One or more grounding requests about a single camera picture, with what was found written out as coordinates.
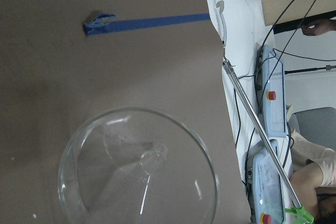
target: white table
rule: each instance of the white table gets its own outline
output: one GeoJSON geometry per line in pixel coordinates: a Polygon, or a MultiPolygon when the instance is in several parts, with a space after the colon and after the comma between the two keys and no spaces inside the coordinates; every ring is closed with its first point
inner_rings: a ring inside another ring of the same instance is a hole
{"type": "MultiPolygon", "coordinates": [[[[222,38],[223,25],[219,16],[218,8],[216,8],[216,3],[220,0],[207,1],[212,23],[217,30],[219,37],[222,38]]],[[[254,74],[256,52],[263,43],[267,33],[271,28],[270,26],[265,26],[261,0],[224,0],[224,3],[225,7],[223,15],[227,27],[227,44],[225,53],[226,58],[228,58],[231,64],[235,66],[234,70],[238,76],[252,75],[254,74]]],[[[271,47],[275,46],[273,33],[271,33],[271,35],[268,37],[266,44],[271,47]]],[[[222,77],[233,135],[236,139],[239,123],[234,100],[234,90],[224,70],[222,72],[222,77]]],[[[240,81],[249,97],[250,102],[254,106],[255,111],[257,111],[253,77],[243,78],[240,81]]],[[[238,96],[237,99],[242,127],[236,151],[240,174],[242,176],[242,180],[245,180],[245,157],[254,126],[238,96]]],[[[261,139],[258,134],[255,133],[251,142],[251,146],[255,145],[260,140],[261,139]]],[[[280,161],[283,162],[286,154],[288,140],[286,138],[278,138],[278,143],[280,148],[280,161]]],[[[291,157],[289,154],[287,165],[285,167],[286,172],[289,172],[290,164],[291,157]]],[[[285,206],[291,206],[291,201],[286,189],[285,206]]]]}

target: power cord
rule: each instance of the power cord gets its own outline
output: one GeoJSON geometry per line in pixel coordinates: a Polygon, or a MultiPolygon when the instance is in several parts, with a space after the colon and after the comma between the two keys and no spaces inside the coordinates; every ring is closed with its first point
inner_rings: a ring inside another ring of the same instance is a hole
{"type": "Polygon", "coordinates": [[[238,77],[238,80],[240,80],[240,79],[242,79],[242,78],[256,77],[256,76],[258,76],[258,72],[259,72],[260,69],[262,68],[262,66],[263,66],[263,64],[265,63],[265,61],[266,61],[266,60],[269,60],[269,59],[272,59],[272,58],[275,58],[275,57],[276,57],[276,56],[273,56],[273,57],[269,57],[269,58],[263,60],[262,63],[261,63],[261,65],[260,65],[260,67],[259,67],[257,70],[255,70],[254,74],[251,74],[251,75],[244,75],[244,76],[239,76],[239,77],[238,77]]]}
{"type": "MultiPolygon", "coordinates": [[[[252,134],[251,134],[251,137],[250,137],[250,142],[248,144],[247,152],[246,152],[245,166],[244,166],[244,169],[245,169],[245,185],[247,185],[247,158],[248,158],[248,153],[250,151],[250,147],[251,147],[251,143],[252,143],[252,138],[253,138],[253,135],[254,135],[255,131],[256,131],[256,128],[254,128],[253,131],[252,131],[252,134]]],[[[246,196],[247,195],[248,195],[248,187],[246,186],[246,196]]]]}
{"type": "Polygon", "coordinates": [[[294,138],[290,137],[290,139],[293,140],[293,143],[292,143],[292,145],[290,146],[290,148],[292,149],[293,146],[294,146],[294,138]]]}
{"type": "Polygon", "coordinates": [[[233,89],[233,93],[234,93],[234,97],[235,97],[235,102],[236,102],[236,108],[237,108],[237,113],[238,113],[238,120],[239,120],[239,129],[238,129],[238,134],[237,134],[237,138],[236,138],[236,149],[237,149],[237,144],[238,144],[238,139],[239,139],[239,134],[240,134],[240,127],[241,127],[241,120],[240,120],[240,114],[239,114],[239,108],[238,108],[238,102],[237,102],[237,94],[236,94],[236,90],[233,89]]]}
{"type": "Polygon", "coordinates": [[[267,60],[270,60],[270,59],[273,59],[273,58],[276,58],[277,54],[275,53],[275,51],[273,50],[273,53],[274,53],[274,56],[272,57],[268,57],[266,58],[265,60],[262,61],[260,67],[258,69],[256,69],[256,72],[255,72],[255,78],[254,78],[254,87],[255,87],[255,92],[256,92],[256,98],[257,98],[257,106],[258,106],[258,111],[260,110],[260,106],[261,106],[261,101],[259,103],[259,100],[258,100],[258,95],[257,95],[257,80],[258,80],[258,75],[259,75],[259,72],[261,70],[261,68],[263,67],[263,64],[267,61],[267,60]]]}
{"type": "Polygon", "coordinates": [[[301,58],[301,59],[316,60],[316,61],[324,61],[324,62],[336,61],[336,60],[314,59],[314,58],[310,58],[310,57],[303,57],[303,56],[293,55],[293,54],[290,54],[290,53],[288,53],[288,52],[278,50],[278,49],[276,49],[276,48],[273,48],[273,50],[278,51],[278,52],[280,52],[280,53],[283,53],[283,54],[285,54],[285,55],[290,55],[290,56],[297,57],[297,58],[301,58]]]}
{"type": "MultiPolygon", "coordinates": [[[[285,13],[285,11],[289,8],[289,6],[290,6],[294,1],[295,1],[295,0],[292,0],[292,1],[289,3],[289,5],[285,8],[285,10],[281,13],[281,15],[279,16],[279,18],[277,19],[276,23],[279,21],[279,19],[281,18],[281,16],[285,13]]],[[[311,6],[309,7],[309,9],[308,9],[308,11],[306,12],[305,16],[304,16],[303,19],[301,20],[299,26],[295,29],[295,31],[293,32],[293,34],[292,34],[291,37],[289,38],[288,42],[286,43],[286,45],[285,45],[283,51],[286,50],[286,48],[287,48],[287,46],[289,45],[290,41],[292,40],[293,36],[294,36],[295,33],[297,32],[298,28],[301,27],[301,25],[303,24],[303,21],[304,21],[305,17],[308,15],[308,13],[309,13],[310,10],[312,9],[312,7],[314,6],[314,4],[315,4],[316,1],[317,1],[317,0],[314,0],[313,3],[311,4],[311,6]]],[[[263,42],[263,45],[265,44],[266,39],[267,39],[267,37],[269,36],[270,32],[267,34],[267,36],[266,36],[266,38],[265,38],[265,40],[264,40],[264,42],[263,42]]],[[[263,91],[262,91],[261,98],[264,96],[266,85],[267,85],[268,81],[270,80],[272,74],[274,73],[276,67],[278,66],[278,63],[279,63],[279,61],[280,61],[280,59],[281,59],[281,57],[282,57],[283,54],[284,54],[284,53],[282,52],[281,55],[279,56],[278,60],[277,60],[277,63],[275,64],[275,66],[274,66],[274,68],[273,68],[271,74],[270,74],[269,77],[267,78],[267,81],[266,81],[266,83],[265,83],[265,85],[264,85],[264,88],[263,88],[263,91]]]]}
{"type": "Polygon", "coordinates": [[[290,140],[292,139],[291,137],[291,132],[290,132],[290,127],[289,127],[289,124],[287,123],[287,130],[288,130],[288,133],[287,136],[288,136],[288,145],[287,145],[287,150],[286,150],[286,154],[285,154],[285,159],[283,160],[283,164],[282,164],[282,167],[285,168],[285,165],[286,165],[286,162],[287,162],[287,158],[288,158],[288,154],[289,154],[289,150],[290,150],[290,140]]]}

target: metal bar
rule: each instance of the metal bar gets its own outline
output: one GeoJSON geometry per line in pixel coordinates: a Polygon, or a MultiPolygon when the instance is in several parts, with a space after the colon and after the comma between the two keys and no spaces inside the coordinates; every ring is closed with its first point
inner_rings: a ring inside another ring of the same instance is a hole
{"type": "Polygon", "coordinates": [[[273,162],[275,163],[275,166],[278,170],[278,173],[279,173],[280,177],[282,178],[282,181],[285,183],[285,185],[286,185],[286,187],[289,191],[289,195],[290,195],[290,198],[293,201],[293,204],[295,205],[296,208],[298,208],[298,209],[301,208],[302,205],[301,205],[298,197],[296,196],[296,194],[294,192],[294,189],[293,189],[293,187],[292,187],[292,185],[291,185],[291,183],[290,183],[290,181],[289,181],[289,179],[288,179],[288,177],[285,173],[285,170],[283,169],[276,153],[274,152],[273,148],[271,147],[271,143],[268,140],[266,132],[265,132],[262,124],[260,123],[258,116],[254,112],[250,101],[248,100],[248,97],[247,97],[242,85],[240,84],[238,77],[236,76],[235,70],[233,69],[230,61],[228,59],[226,59],[225,57],[223,59],[223,67],[224,67],[231,83],[233,84],[240,100],[242,101],[249,117],[251,118],[251,120],[253,122],[253,125],[256,128],[256,131],[259,133],[259,135],[261,137],[261,140],[263,141],[263,143],[265,145],[266,150],[268,151],[271,158],[273,159],[273,162]]]}
{"type": "Polygon", "coordinates": [[[326,68],[305,68],[305,69],[298,69],[298,70],[288,70],[288,71],[285,71],[285,74],[311,72],[311,71],[317,71],[317,70],[322,70],[322,69],[326,69],[326,68]]]}

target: wooden board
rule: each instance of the wooden board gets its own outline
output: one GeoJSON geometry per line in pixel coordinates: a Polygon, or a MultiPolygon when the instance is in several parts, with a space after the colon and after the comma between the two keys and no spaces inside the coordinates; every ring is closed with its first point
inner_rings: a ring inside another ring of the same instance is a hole
{"type": "MultiPolygon", "coordinates": [[[[265,25],[273,25],[292,0],[262,0],[265,25]]],[[[278,24],[303,18],[314,0],[295,0],[278,24]]],[[[307,17],[336,10],[336,0],[317,0],[307,17]]]]}

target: blue tape strip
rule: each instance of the blue tape strip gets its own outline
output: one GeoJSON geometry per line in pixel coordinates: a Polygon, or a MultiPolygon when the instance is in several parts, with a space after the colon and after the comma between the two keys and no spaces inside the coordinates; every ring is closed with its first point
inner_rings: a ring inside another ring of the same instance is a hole
{"type": "Polygon", "coordinates": [[[172,17],[161,18],[145,18],[145,19],[132,19],[121,20],[114,22],[106,22],[111,18],[115,18],[114,14],[100,14],[92,22],[84,23],[84,32],[87,36],[105,33],[116,33],[119,31],[144,29],[158,26],[177,25],[182,23],[190,23],[197,21],[210,20],[209,13],[191,14],[172,17]]]}

